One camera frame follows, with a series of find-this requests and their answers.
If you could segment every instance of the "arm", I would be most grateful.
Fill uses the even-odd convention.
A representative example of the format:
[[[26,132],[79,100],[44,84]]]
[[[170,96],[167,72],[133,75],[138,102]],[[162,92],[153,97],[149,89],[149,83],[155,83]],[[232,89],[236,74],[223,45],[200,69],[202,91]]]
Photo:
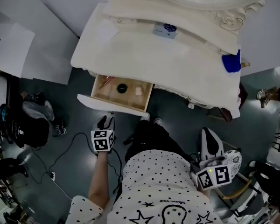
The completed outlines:
[[[108,152],[98,153],[88,199],[101,208],[105,208],[110,199],[108,185]]]

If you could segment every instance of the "small box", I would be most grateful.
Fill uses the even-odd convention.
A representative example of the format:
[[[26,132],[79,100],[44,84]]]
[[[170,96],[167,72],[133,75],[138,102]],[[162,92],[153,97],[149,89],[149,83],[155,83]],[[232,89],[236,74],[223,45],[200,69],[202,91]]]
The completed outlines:
[[[112,129],[92,131],[91,141],[94,151],[110,151],[115,142],[114,131]]]
[[[197,173],[202,190],[218,188],[231,183],[231,166],[206,167]]]
[[[153,33],[162,37],[174,39],[176,36],[176,26],[167,23],[157,22],[154,25]]]

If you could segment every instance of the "sandal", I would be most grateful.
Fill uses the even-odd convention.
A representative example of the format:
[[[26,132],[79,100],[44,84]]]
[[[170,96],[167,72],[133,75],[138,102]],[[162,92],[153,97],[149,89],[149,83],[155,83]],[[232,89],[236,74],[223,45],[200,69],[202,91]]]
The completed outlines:
[[[266,90],[262,89],[257,93],[256,99],[261,100],[266,97]]]
[[[266,105],[267,105],[267,103],[269,103],[269,98],[268,98],[268,95],[266,95],[266,97],[265,98],[261,98],[260,99],[260,104],[261,104],[261,108],[263,109],[263,108],[265,108],[266,107]]]

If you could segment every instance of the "star print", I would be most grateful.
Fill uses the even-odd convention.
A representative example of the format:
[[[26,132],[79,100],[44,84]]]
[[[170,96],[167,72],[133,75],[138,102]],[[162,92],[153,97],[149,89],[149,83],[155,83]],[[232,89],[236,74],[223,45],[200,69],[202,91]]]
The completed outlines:
[[[145,204],[142,204],[142,205],[146,205],[146,207],[153,207],[154,206],[153,203],[147,203],[147,202],[145,202]]]
[[[139,212],[138,219],[129,219],[129,221],[134,222],[136,224],[148,224],[150,219],[153,218],[153,217],[143,217],[140,210],[137,210],[137,212]]]
[[[210,212],[208,214],[206,214],[204,217],[200,216],[198,214],[199,217],[199,221],[196,224],[208,224],[208,223],[213,223],[212,221],[210,221],[209,218]]]

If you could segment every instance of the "black cable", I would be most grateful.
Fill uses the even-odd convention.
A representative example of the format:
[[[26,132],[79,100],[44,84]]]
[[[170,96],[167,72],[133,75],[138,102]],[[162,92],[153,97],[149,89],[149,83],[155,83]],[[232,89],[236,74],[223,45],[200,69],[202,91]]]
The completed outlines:
[[[119,163],[120,163],[119,177],[121,177],[121,176],[122,176],[122,174],[121,174],[122,162],[121,162],[120,156],[119,156],[119,154],[117,153],[116,149],[113,148],[112,150],[114,150],[114,152],[116,153],[116,155],[117,155],[117,157],[118,157],[118,159],[119,159]]]
[[[114,150],[114,152],[115,152],[116,155],[118,156],[119,163],[120,163],[120,172],[119,172],[119,176],[118,176],[118,180],[117,180],[117,186],[116,186],[116,188],[115,188],[114,191],[113,191],[113,194],[114,194],[115,191],[116,191],[116,189],[119,188],[120,185],[121,185],[121,180],[122,180],[122,179],[121,179],[121,178],[122,178],[122,174],[121,174],[122,162],[121,162],[120,156],[119,156],[119,154],[117,153],[116,149],[113,148],[112,150]]]
[[[112,120],[114,120],[114,123],[113,123],[113,131],[115,131],[115,118],[114,118],[114,117],[112,117],[112,118],[110,119],[108,126],[107,126],[107,127],[104,127],[104,129],[108,129],[108,128],[110,127]],[[88,137],[87,137],[87,135],[86,135],[85,133],[83,133],[83,132],[79,132],[79,133],[76,133],[76,134],[74,135],[74,137],[73,137],[72,140],[71,140],[71,143],[70,143],[69,147],[68,147],[62,154],[60,154],[60,155],[57,157],[57,159],[56,159],[56,160],[54,161],[54,163],[49,167],[49,169],[47,169],[47,166],[46,166],[46,164],[44,163],[44,161],[40,158],[40,156],[39,156],[38,154],[36,154],[36,152],[34,151],[34,149],[31,147],[31,148],[32,148],[32,152],[33,152],[33,153],[38,157],[38,159],[43,163],[43,165],[44,165],[44,167],[45,167],[45,170],[46,170],[46,172],[42,174],[40,182],[38,182],[38,181],[32,176],[32,174],[31,174],[31,172],[30,172],[30,170],[29,170],[29,167],[28,167],[27,163],[23,160],[23,161],[25,162],[27,168],[28,168],[28,171],[29,171],[29,173],[30,173],[32,179],[33,179],[36,183],[41,184],[41,183],[42,183],[42,179],[43,179],[43,177],[44,177],[45,174],[47,174],[50,178],[52,178],[52,176],[51,176],[51,168],[57,163],[57,161],[58,161],[64,154],[66,154],[66,153],[69,151],[70,147],[73,145],[73,142],[74,142],[75,138],[76,138],[79,134],[83,134],[83,135],[86,137],[87,145],[88,145],[88,148],[90,149],[90,151],[91,151],[94,155],[96,155],[96,156],[98,155],[98,154],[96,154],[96,153],[92,150],[92,148],[91,148],[91,146],[90,146],[90,144],[89,144],[89,141],[88,141]],[[118,156],[119,163],[120,163],[120,172],[119,172],[119,175],[118,175],[118,173],[116,172],[116,168],[115,168],[114,166],[112,166],[112,165],[108,162],[109,166],[112,167],[112,168],[114,169],[114,172],[115,172],[116,176],[118,177],[118,185],[117,185],[117,187],[116,187],[116,188],[114,189],[114,191],[113,191],[113,193],[115,193],[116,189],[120,186],[121,180],[122,180],[122,178],[123,178],[123,177],[122,177],[122,172],[121,172],[121,169],[122,169],[122,162],[121,162],[121,159],[120,159],[120,156],[119,156],[118,152],[117,152],[114,148],[112,148],[111,150],[114,150],[114,152],[115,152],[116,155]]]
[[[38,154],[35,152],[35,150],[33,149],[33,147],[31,147],[31,149],[32,149],[33,154],[34,154],[36,157],[38,157],[38,159],[43,163],[43,165],[44,165],[44,167],[45,167],[45,170],[46,170],[46,173],[49,174],[48,169],[47,169],[47,165],[46,165],[46,164],[44,163],[44,161],[40,158],[40,156],[38,156]]]
[[[29,166],[28,166],[28,164],[25,162],[25,160],[22,159],[22,161],[26,164],[27,170],[28,170],[29,175],[31,176],[31,178],[32,178],[37,184],[41,184],[41,183],[42,183],[42,179],[43,179],[43,177],[45,176],[45,174],[47,174],[47,172],[45,172],[45,173],[42,174],[41,180],[38,182],[38,181],[32,176],[32,173],[31,173],[31,171],[30,171],[30,169],[29,169]]]
[[[112,168],[114,169],[114,172],[115,172],[116,176],[117,176],[117,177],[120,177],[120,176],[117,174],[115,167],[112,166],[109,162],[108,162],[108,164],[109,164],[110,167],[112,167]]]
[[[85,133],[83,133],[83,132],[76,133],[75,136],[72,138],[71,143],[70,143],[69,147],[67,148],[67,150],[65,150],[61,155],[59,155],[59,157],[55,160],[55,162],[49,167],[49,172],[50,172],[50,173],[51,173],[51,168],[57,163],[57,161],[58,161],[64,154],[67,153],[67,151],[69,151],[70,147],[73,145],[73,142],[74,142],[75,138],[76,138],[79,134],[83,134],[83,135],[86,137],[87,144],[88,144],[88,147],[89,147],[90,151],[91,151],[94,155],[96,155],[96,154],[93,152],[93,150],[91,149],[90,145],[89,145],[89,141],[88,141],[87,135],[86,135]]]

